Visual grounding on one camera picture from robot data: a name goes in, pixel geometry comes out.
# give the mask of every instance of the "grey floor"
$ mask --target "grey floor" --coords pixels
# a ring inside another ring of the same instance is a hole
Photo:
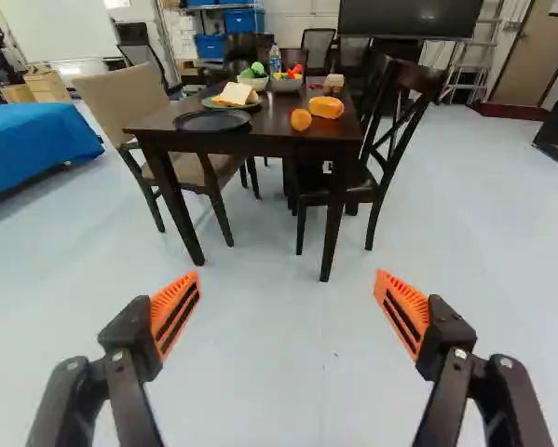
[[[477,330],[476,353],[531,372],[558,445],[558,165],[531,148],[538,123],[429,110],[363,250],[369,208],[341,226],[318,283],[325,210],[295,219],[280,164],[258,162],[262,201],[224,190],[229,249],[206,199],[188,197],[207,256],[203,297],[148,386],[169,446],[409,445],[429,395],[372,296],[385,268],[439,293]],[[160,235],[111,150],[0,204],[0,446],[24,443],[52,367],[101,349],[132,297],[193,269],[162,205]],[[483,445],[470,406],[460,445]],[[117,445],[110,409],[95,445]]]

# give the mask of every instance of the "chair seat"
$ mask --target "chair seat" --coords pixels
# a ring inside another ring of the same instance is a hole
[[[308,206],[327,205],[331,199],[331,174],[324,174],[321,169],[303,166],[296,168],[300,189],[300,198]],[[357,162],[347,172],[347,199],[358,202],[372,202],[378,189],[378,183],[372,173]]]
[[[210,154],[208,158],[214,168],[219,188],[221,189],[231,180],[231,177],[233,177],[235,172],[239,169],[239,166],[245,161],[245,157],[224,156],[220,154]],[[197,154],[170,153],[170,161],[175,170],[177,181],[184,189],[190,189],[189,186],[195,186],[196,188],[206,187],[204,169],[202,168]],[[144,163],[142,166],[142,176],[148,182],[154,183],[156,181],[148,163]]]

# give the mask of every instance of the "beige upholstered chair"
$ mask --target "beige upholstered chair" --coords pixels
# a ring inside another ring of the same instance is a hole
[[[160,192],[153,191],[153,188],[157,187],[155,178],[147,164],[139,166],[131,155],[130,151],[140,149],[140,146],[133,141],[131,135],[123,132],[123,128],[130,121],[150,115],[169,105],[170,100],[160,85],[160,73],[151,63],[145,63],[107,74],[78,77],[73,80],[73,83],[141,187],[158,231],[164,232],[165,226],[157,206]],[[211,198],[225,240],[229,246],[233,245],[220,190],[238,170],[241,173],[241,183],[247,187],[244,165],[246,158],[209,155],[217,176],[217,184],[207,184],[204,169],[196,154],[172,153],[170,158],[182,189],[205,194]],[[254,193],[257,193],[253,159],[248,160],[248,168],[252,176]]]

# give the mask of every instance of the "wooden door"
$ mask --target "wooden door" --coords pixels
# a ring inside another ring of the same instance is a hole
[[[533,2],[490,102],[540,106],[558,69],[558,17],[548,14],[552,0]]]

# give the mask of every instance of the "blue storage bin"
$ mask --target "blue storage bin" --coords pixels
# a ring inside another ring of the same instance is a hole
[[[233,9],[225,12],[225,31],[232,33],[263,33],[264,11]]]
[[[222,59],[223,45],[225,43],[225,35],[205,35],[196,34],[194,36],[196,43],[197,56],[201,59]]]
[[[207,5],[217,5],[217,0],[187,0],[187,7],[204,7]]]

